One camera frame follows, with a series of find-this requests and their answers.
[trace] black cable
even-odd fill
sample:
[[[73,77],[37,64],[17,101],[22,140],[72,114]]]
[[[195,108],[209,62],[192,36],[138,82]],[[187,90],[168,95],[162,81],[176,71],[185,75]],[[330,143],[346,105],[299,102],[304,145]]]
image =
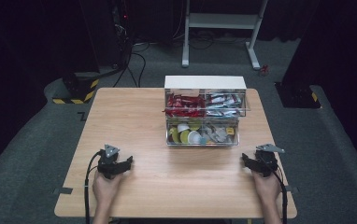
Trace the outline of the black cable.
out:
[[[176,37],[176,35],[179,32],[179,28],[181,26],[181,22],[182,22],[182,15],[184,14],[184,1],[181,1],[181,11],[180,11],[180,16],[179,16],[179,21],[178,21],[178,29],[176,30],[176,32],[173,34],[173,39]]]
[[[92,170],[94,170],[94,168],[96,168],[97,166],[94,166],[90,171],[89,171],[89,173],[92,171]]]
[[[140,86],[141,77],[143,76],[144,68],[146,67],[146,59],[141,54],[138,54],[138,53],[132,53],[132,54],[139,56],[140,58],[143,59],[143,62],[144,62],[143,68],[141,69],[140,75],[138,76],[138,82],[137,82],[137,86],[138,86],[138,88],[140,88],[141,87]]]
[[[196,48],[194,45],[189,44],[189,46],[191,48],[193,48],[193,49],[208,49],[214,44],[214,38],[213,38],[212,35],[207,35],[209,37],[209,39],[207,39],[206,37],[201,36],[201,35],[195,35],[195,36],[196,36],[196,40],[207,41],[207,42],[210,42],[210,43],[207,46],[203,47],[203,48]]]
[[[280,172],[281,182],[284,182],[283,172],[281,171],[280,166],[278,166],[278,170],[279,170],[279,172]]]
[[[238,44],[241,42],[246,42],[247,38],[235,38],[234,40],[219,40],[219,39],[214,39],[214,43],[218,44]]]
[[[91,161],[89,162],[88,169],[86,170],[86,177],[85,177],[85,185],[84,185],[84,198],[85,198],[85,217],[86,217],[86,224],[91,223],[91,217],[89,215],[89,173],[91,172],[91,166],[93,163],[94,158],[100,155],[101,151],[96,152]]]
[[[118,77],[117,81],[114,83],[114,85],[112,87],[117,86],[118,82],[120,81],[120,79],[121,79],[123,73],[126,71],[126,69],[127,69],[127,66],[125,67],[125,69],[122,70],[120,76]]]
[[[141,52],[141,51],[144,51],[146,49],[148,49],[150,47],[150,42],[145,42],[145,43],[136,43],[134,44],[134,47],[135,46],[140,46],[140,45],[143,45],[143,44],[147,44],[147,46],[144,48],[144,49],[139,49],[139,50],[134,50],[133,52]]]
[[[133,76],[133,72],[132,72],[132,70],[130,70],[130,67],[129,67],[129,66],[128,66],[128,71],[129,71],[129,73],[130,73],[130,76],[132,77],[132,80],[133,80],[134,83],[135,83],[135,86],[137,87],[137,83],[136,83],[135,77]]]
[[[278,179],[278,182],[280,183],[281,187],[281,193],[282,193],[282,215],[283,215],[283,224],[287,224],[287,190],[286,186],[284,186],[283,181],[278,177],[277,173],[266,163],[266,161],[261,158],[261,161],[265,164],[266,167],[274,174],[274,176]]]

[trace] white shelf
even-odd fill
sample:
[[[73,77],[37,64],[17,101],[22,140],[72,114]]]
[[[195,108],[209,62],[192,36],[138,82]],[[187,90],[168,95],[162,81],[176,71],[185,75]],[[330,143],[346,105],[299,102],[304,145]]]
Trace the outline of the white shelf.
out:
[[[245,90],[243,77],[228,76],[165,76],[165,89],[212,89],[212,90]]]
[[[257,15],[238,15],[238,14],[211,14],[211,13],[191,13],[190,0],[187,0],[186,18],[185,18],[185,36],[182,49],[182,66],[190,65],[189,32],[191,27],[198,28],[221,28],[221,29],[241,29],[252,30],[251,40],[246,43],[246,50],[249,53],[251,65],[254,70],[260,70],[257,56],[254,52],[254,43],[257,39],[258,31],[263,20],[266,4],[268,0],[263,1],[260,12]]]
[[[191,13],[189,27],[252,30],[257,15]]]

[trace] handheld controller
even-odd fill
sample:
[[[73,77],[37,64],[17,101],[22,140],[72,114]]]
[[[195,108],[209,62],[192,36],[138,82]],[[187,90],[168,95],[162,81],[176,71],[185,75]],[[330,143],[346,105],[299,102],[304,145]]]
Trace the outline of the handheld controller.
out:
[[[117,162],[119,151],[119,149],[110,145],[105,145],[105,150],[100,149],[101,157],[97,164],[97,171],[107,179],[113,179],[115,175],[131,169],[133,156],[126,161]]]
[[[284,149],[271,144],[261,145],[257,147],[255,160],[250,159],[245,153],[242,153],[242,160],[246,167],[259,173],[262,177],[267,177],[271,175],[272,171],[278,169],[278,161],[274,152],[284,153]]]

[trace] small metal bracket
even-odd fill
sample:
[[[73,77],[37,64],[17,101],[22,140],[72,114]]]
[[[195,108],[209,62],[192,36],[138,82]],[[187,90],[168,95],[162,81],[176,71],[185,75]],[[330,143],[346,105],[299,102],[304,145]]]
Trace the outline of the small metal bracket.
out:
[[[117,154],[120,150],[117,147],[113,147],[108,144],[105,144],[105,151],[106,151],[107,158],[110,158],[115,154]]]
[[[72,191],[73,189],[70,188],[57,188],[52,194],[71,194]]]
[[[282,149],[280,147],[276,147],[272,144],[260,145],[260,146],[257,146],[257,149],[260,149],[262,151],[285,153],[284,149]]]
[[[292,186],[286,186],[286,190],[288,191],[288,192],[291,192],[292,194],[295,194],[295,193],[298,193],[299,192],[299,190],[298,190],[298,188],[297,187],[292,187]]]

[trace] hand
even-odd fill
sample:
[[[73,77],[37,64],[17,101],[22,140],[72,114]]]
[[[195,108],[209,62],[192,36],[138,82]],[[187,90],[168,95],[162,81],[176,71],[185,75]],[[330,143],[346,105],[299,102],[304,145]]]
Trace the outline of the hand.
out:
[[[265,224],[280,224],[280,216],[276,203],[281,187],[278,179],[274,175],[262,177],[258,173],[251,171],[257,194],[261,200]]]
[[[255,188],[261,201],[263,203],[275,203],[281,192],[278,179],[273,174],[262,177],[254,171],[251,171],[251,173],[254,177]]]
[[[122,174],[116,175],[114,179],[107,179],[98,171],[94,173],[93,193],[97,200],[96,212],[93,224],[108,223],[112,202],[118,191]]]

